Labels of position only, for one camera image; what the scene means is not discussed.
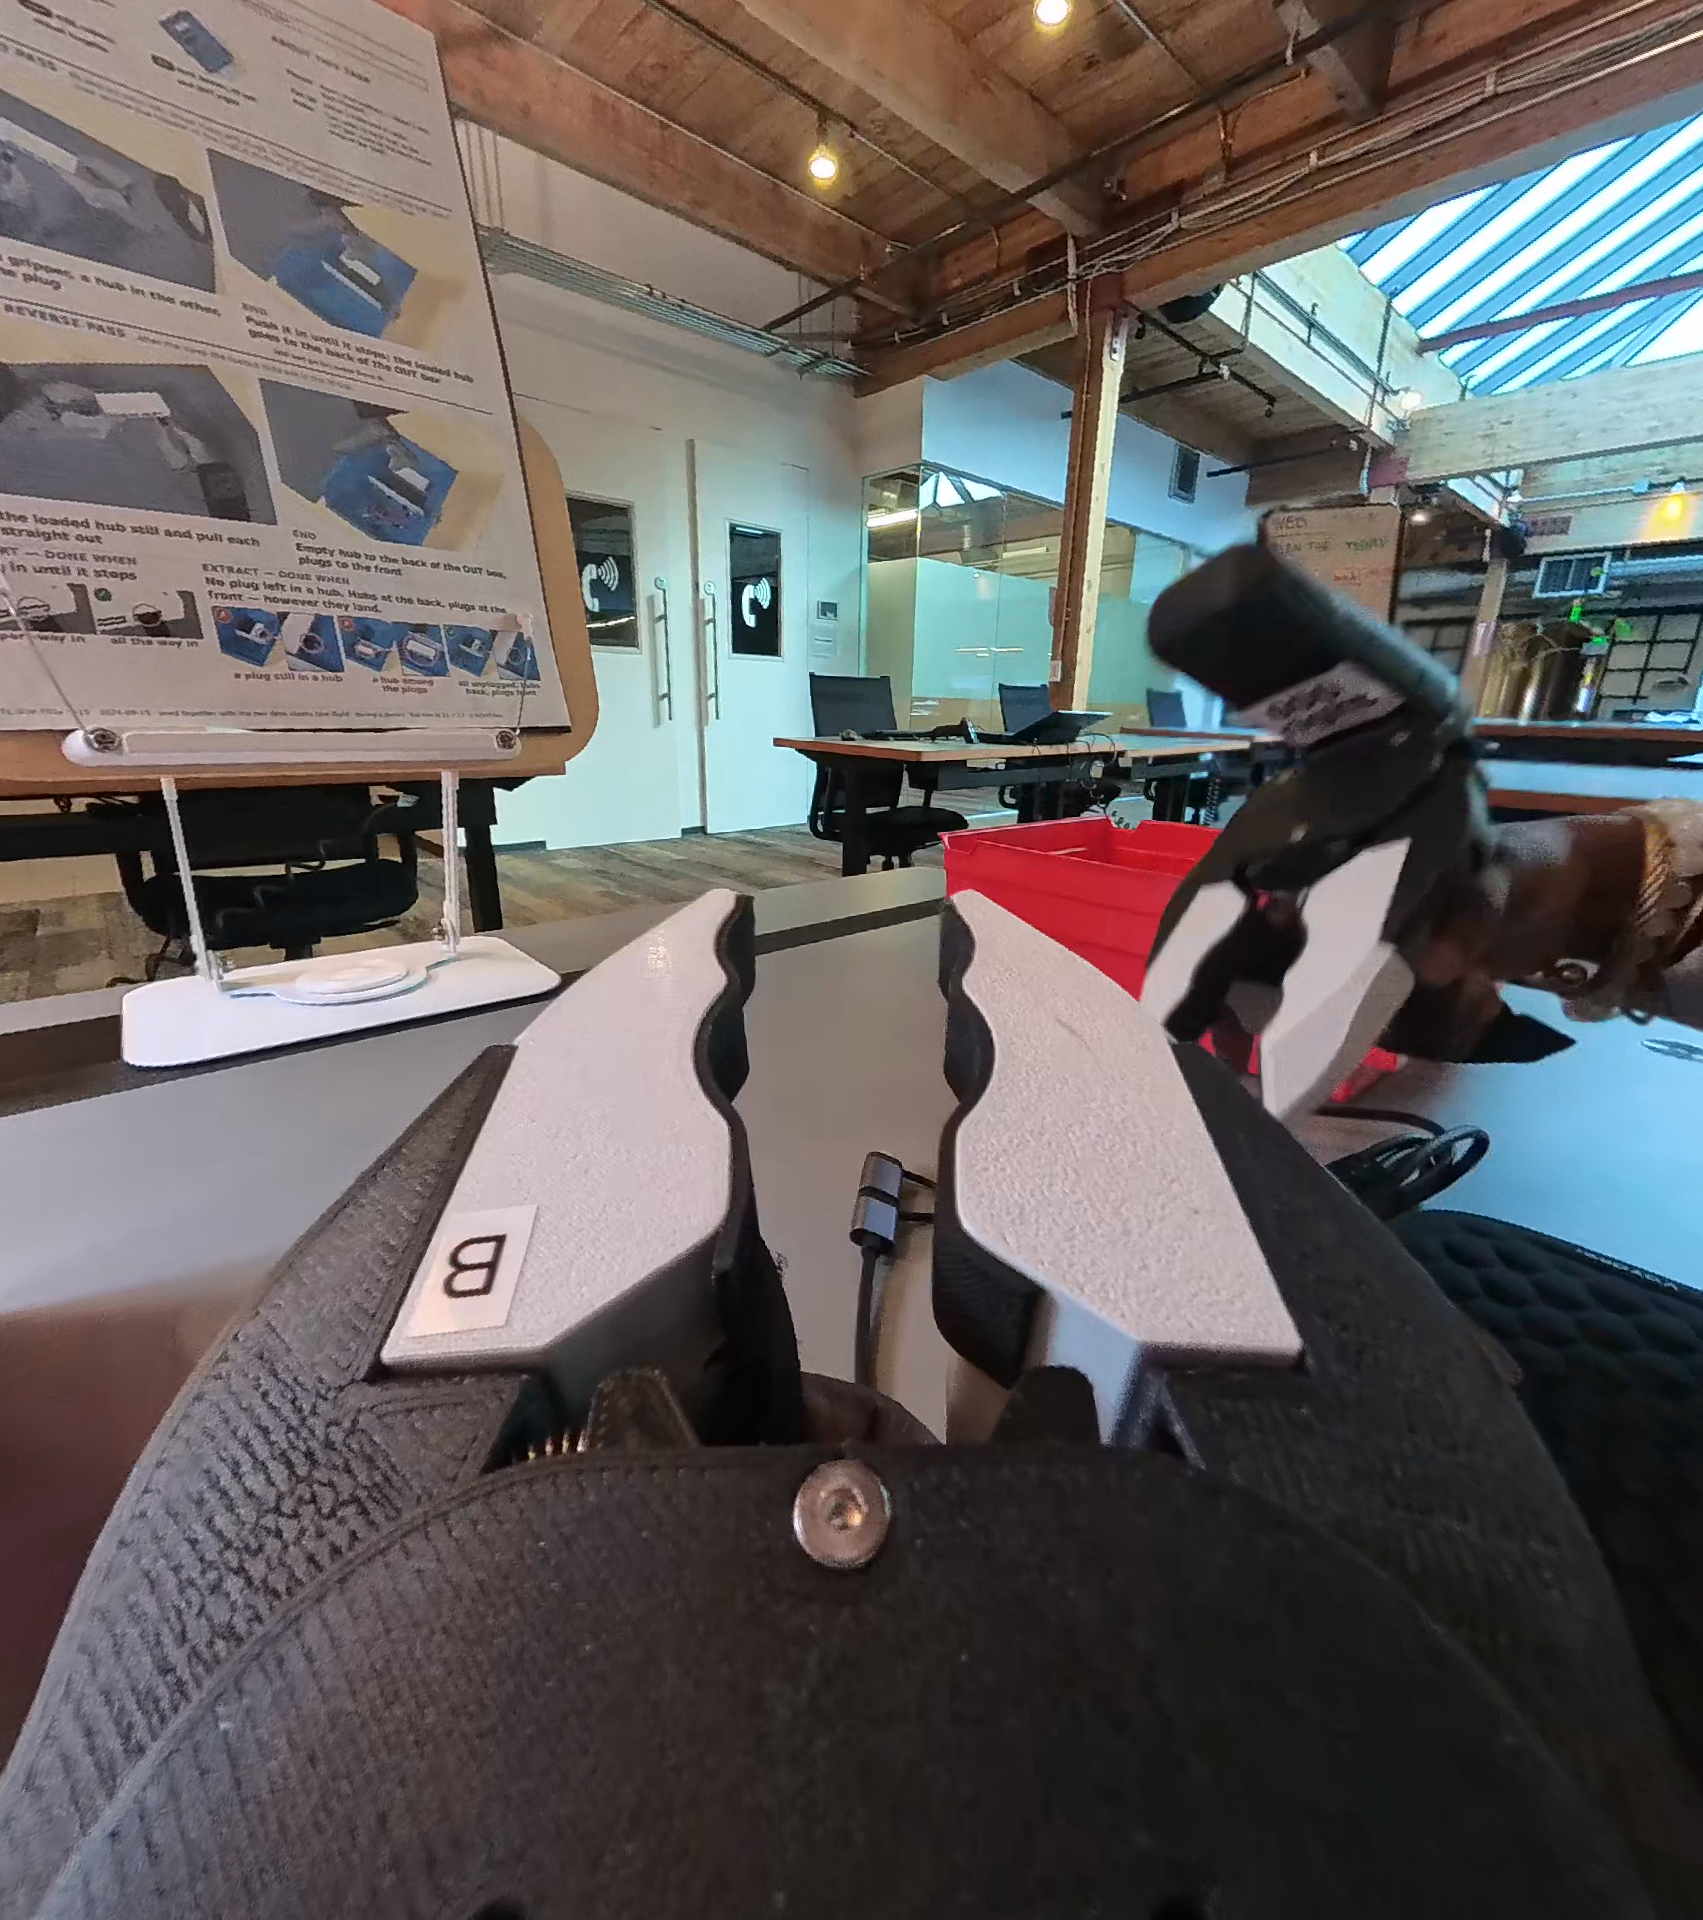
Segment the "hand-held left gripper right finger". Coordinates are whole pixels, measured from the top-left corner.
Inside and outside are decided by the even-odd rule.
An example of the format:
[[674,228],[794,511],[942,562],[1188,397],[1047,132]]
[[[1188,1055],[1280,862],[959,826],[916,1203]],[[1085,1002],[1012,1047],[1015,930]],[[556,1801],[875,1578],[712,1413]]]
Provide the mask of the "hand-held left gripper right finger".
[[1078,1375],[1139,1439],[1170,1371],[1285,1378],[1304,1342],[1169,1033],[978,892],[938,932],[931,1313],[959,1380]]

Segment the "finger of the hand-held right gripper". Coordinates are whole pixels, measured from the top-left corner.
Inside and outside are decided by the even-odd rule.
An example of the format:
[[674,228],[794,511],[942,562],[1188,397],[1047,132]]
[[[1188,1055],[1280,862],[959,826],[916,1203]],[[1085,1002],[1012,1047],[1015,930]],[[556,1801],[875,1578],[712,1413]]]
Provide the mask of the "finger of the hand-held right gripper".
[[1233,878],[1199,876],[1165,907],[1144,977],[1144,1011],[1170,1039],[1199,1039],[1239,974],[1239,930],[1254,907]]
[[1280,1121],[1325,1105],[1396,1018],[1415,984],[1387,937],[1409,840],[1378,841],[1303,895],[1303,950],[1259,1033],[1259,1091]]

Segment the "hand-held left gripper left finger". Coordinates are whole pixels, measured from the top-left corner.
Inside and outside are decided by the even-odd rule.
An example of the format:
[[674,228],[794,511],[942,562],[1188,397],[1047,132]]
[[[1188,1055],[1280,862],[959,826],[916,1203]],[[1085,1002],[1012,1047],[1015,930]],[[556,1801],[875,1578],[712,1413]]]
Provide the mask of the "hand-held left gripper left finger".
[[656,1368],[711,1443],[807,1432],[746,1128],[753,899],[707,892],[528,1020],[384,1339],[394,1375],[531,1375],[579,1419]]

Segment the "red plastic bin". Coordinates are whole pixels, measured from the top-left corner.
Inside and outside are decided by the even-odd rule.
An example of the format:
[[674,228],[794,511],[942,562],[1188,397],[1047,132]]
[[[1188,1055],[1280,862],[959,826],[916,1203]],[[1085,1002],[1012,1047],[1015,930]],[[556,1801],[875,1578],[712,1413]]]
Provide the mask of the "red plastic bin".
[[1218,828],[1101,815],[966,828],[942,836],[945,892],[995,899],[1134,995],[1169,902],[1215,840]]

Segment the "person's right hand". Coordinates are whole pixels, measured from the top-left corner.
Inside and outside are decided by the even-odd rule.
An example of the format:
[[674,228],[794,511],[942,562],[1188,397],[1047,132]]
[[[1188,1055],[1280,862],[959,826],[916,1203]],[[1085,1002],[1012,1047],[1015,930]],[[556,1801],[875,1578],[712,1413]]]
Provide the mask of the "person's right hand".
[[1642,822],[1606,815],[1531,817],[1496,833],[1505,876],[1483,946],[1495,984],[1528,984],[1570,967],[1599,977],[1636,922]]

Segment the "whiteboard on stand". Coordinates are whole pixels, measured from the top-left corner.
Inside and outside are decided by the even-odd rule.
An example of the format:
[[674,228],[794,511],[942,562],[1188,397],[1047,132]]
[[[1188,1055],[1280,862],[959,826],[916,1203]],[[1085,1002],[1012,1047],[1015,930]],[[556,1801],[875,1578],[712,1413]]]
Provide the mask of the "whiteboard on stand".
[[1391,622],[1405,531],[1400,516],[1400,508],[1391,501],[1266,511],[1259,522],[1259,538],[1262,546],[1293,562],[1318,586]]

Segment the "black mesh cushion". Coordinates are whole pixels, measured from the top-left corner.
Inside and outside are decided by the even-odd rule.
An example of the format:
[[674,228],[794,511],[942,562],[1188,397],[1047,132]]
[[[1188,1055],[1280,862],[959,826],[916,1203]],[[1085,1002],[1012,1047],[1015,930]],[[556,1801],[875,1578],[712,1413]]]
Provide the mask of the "black mesh cushion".
[[1510,1358],[1703,1789],[1703,1291],[1469,1212],[1392,1228]]

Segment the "phone icon door sign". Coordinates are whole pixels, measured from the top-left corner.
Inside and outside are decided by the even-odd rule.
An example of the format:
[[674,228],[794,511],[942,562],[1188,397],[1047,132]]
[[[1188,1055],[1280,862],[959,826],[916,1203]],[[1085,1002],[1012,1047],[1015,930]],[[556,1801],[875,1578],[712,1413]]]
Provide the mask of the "phone icon door sign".
[[726,651],[734,658],[783,653],[783,535],[774,527],[726,523]]
[[571,494],[568,522],[589,641],[601,651],[642,651],[634,508]]

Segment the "illustrated instruction sheet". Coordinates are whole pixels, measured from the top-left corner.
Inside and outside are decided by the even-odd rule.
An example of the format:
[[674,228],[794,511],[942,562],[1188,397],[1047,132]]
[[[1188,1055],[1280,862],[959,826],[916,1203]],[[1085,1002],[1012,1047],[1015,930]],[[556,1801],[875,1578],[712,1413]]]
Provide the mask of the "illustrated instruction sheet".
[[436,38],[0,3],[0,733],[563,733]]

